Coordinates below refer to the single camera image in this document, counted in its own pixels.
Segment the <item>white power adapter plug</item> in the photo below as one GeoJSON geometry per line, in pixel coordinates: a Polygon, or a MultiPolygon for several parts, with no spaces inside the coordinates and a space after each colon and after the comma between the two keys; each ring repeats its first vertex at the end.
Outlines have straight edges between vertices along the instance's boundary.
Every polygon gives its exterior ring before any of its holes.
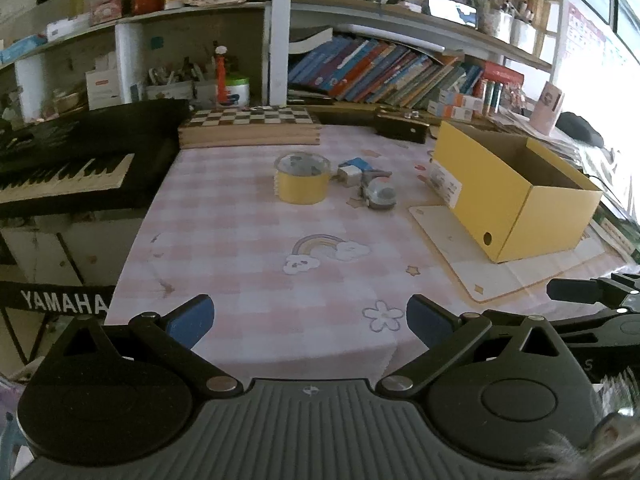
{"type": "Polygon", "coordinates": [[[361,184],[363,172],[357,166],[347,165],[337,168],[336,180],[345,188],[353,188],[361,184]]]}

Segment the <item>black cushion object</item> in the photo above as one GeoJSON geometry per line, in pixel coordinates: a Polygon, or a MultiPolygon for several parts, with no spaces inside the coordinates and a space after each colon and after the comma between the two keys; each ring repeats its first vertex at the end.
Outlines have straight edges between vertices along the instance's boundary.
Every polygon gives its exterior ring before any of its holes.
{"type": "Polygon", "coordinates": [[[556,128],[563,131],[572,139],[594,146],[595,148],[603,148],[604,141],[600,133],[594,130],[590,123],[582,116],[578,116],[572,112],[563,112],[556,121],[556,128]]]}

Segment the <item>dark brown wooden box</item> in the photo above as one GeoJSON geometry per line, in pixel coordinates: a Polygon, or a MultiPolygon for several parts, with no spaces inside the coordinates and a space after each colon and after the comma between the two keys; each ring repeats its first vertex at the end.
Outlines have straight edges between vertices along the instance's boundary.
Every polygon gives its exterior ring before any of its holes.
{"type": "Polygon", "coordinates": [[[417,110],[402,112],[379,108],[375,113],[374,128],[384,138],[416,144],[425,144],[431,132],[431,124],[417,110]]]}

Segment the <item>stack of papers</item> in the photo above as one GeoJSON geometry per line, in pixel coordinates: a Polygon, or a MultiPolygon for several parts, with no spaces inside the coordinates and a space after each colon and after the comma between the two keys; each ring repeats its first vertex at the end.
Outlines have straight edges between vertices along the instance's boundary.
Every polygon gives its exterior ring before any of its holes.
{"type": "Polygon", "coordinates": [[[492,120],[499,125],[514,127],[522,133],[548,145],[552,151],[562,153],[588,176],[598,176],[622,201],[630,196],[639,197],[639,168],[623,154],[608,151],[572,139],[558,128],[543,134],[529,125],[526,117],[502,108],[492,120]]]}

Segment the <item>white bookshelf unit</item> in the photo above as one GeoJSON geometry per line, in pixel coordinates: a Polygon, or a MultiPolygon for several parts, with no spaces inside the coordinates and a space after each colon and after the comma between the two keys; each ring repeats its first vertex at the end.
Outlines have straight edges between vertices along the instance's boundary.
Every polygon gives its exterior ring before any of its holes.
{"type": "Polygon", "coordinates": [[[548,14],[548,0],[1,0],[1,116],[21,127],[69,108],[214,105],[220,44],[250,104],[288,102],[290,56],[337,35],[550,70],[537,50],[548,14]]]}

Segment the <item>wooden chessboard box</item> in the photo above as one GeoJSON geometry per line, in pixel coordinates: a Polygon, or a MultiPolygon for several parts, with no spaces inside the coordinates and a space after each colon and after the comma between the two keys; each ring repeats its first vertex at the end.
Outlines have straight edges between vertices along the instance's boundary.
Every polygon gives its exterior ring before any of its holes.
{"type": "Polygon", "coordinates": [[[199,110],[179,128],[180,148],[319,145],[321,125],[302,106],[199,110]]]}

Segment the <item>yellow tape roll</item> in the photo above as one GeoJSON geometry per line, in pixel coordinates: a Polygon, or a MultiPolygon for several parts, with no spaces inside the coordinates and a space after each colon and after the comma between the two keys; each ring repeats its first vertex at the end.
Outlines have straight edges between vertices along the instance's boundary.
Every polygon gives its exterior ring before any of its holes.
{"type": "Polygon", "coordinates": [[[281,202],[293,205],[321,203],[328,194],[331,163],[325,157],[307,152],[292,152],[274,162],[274,194],[281,202]]]}

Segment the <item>black Yamaha keyboard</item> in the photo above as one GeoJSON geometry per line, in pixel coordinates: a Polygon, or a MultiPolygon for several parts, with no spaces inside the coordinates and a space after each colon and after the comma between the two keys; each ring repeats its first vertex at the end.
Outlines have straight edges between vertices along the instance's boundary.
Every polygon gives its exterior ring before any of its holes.
{"type": "Polygon", "coordinates": [[[189,117],[186,100],[142,101],[2,133],[1,217],[150,206],[189,117]]]}

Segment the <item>orange blue medicine boxes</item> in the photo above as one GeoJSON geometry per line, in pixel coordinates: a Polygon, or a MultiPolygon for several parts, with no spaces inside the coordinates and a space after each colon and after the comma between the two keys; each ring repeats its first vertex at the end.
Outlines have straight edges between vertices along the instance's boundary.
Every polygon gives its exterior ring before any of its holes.
{"type": "Polygon", "coordinates": [[[438,98],[428,102],[427,113],[439,118],[470,122],[482,114],[484,100],[476,96],[440,90],[438,98]]]}

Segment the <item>yellow cardboard box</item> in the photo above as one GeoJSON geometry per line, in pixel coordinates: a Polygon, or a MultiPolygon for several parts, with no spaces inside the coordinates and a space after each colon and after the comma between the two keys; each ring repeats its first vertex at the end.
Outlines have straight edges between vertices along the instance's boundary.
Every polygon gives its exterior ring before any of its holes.
{"type": "Polygon", "coordinates": [[[540,141],[442,122],[431,186],[496,263],[577,246],[602,191],[540,141]]]}

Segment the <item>orange bottle white cap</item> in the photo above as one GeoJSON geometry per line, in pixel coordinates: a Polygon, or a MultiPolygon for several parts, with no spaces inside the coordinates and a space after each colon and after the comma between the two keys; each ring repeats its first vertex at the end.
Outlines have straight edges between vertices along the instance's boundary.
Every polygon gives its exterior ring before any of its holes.
{"type": "Polygon", "coordinates": [[[226,54],[228,49],[220,44],[215,48],[216,77],[217,77],[217,103],[225,106],[228,103],[226,86],[226,54]]]}

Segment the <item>blue object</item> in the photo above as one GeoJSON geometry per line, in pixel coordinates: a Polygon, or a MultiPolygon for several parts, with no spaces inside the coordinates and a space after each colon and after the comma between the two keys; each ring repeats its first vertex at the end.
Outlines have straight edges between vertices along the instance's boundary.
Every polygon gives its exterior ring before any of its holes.
{"type": "Polygon", "coordinates": [[[373,167],[361,157],[355,157],[340,163],[340,167],[347,167],[347,166],[354,166],[362,172],[373,170],[373,167]]]}

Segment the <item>pink checkered tablecloth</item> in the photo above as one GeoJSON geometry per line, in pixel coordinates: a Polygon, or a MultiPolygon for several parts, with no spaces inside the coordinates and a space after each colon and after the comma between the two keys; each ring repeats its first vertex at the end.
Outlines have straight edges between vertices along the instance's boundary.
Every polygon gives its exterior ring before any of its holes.
{"type": "Polygon", "coordinates": [[[333,168],[363,157],[392,173],[390,210],[369,209],[358,188],[337,181],[321,203],[281,202],[274,162],[285,146],[182,151],[134,240],[107,322],[165,314],[205,294],[215,323],[195,350],[240,382],[377,382],[424,351],[407,324],[415,294],[453,314],[593,313],[591,304],[551,300],[548,281],[622,270],[615,250],[587,226],[565,252],[491,261],[431,186],[435,144],[322,130],[314,154],[333,168]]]}

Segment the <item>red boxed book set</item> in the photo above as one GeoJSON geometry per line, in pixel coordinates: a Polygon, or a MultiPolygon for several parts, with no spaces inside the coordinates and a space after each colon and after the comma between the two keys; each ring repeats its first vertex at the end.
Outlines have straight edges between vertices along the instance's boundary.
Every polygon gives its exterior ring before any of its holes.
{"type": "Polygon", "coordinates": [[[520,98],[524,86],[524,75],[512,68],[489,61],[474,61],[473,68],[480,74],[472,87],[472,96],[480,100],[480,114],[483,116],[498,113],[502,99],[509,93],[520,98]]]}

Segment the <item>row of leaning books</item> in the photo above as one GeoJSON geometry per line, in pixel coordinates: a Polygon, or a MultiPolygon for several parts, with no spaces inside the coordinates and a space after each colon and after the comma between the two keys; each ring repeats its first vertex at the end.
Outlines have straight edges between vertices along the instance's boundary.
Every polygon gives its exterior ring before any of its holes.
{"type": "Polygon", "coordinates": [[[290,56],[288,102],[425,110],[442,92],[471,94],[483,73],[483,65],[462,52],[435,53],[401,42],[337,35],[290,56]]]}

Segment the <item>white green lid jar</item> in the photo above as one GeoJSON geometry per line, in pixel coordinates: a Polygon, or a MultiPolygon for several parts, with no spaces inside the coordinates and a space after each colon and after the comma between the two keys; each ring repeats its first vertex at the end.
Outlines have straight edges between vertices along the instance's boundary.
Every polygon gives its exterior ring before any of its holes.
{"type": "Polygon", "coordinates": [[[247,107],[250,104],[250,80],[241,75],[230,75],[224,82],[226,97],[223,106],[247,107]]]}

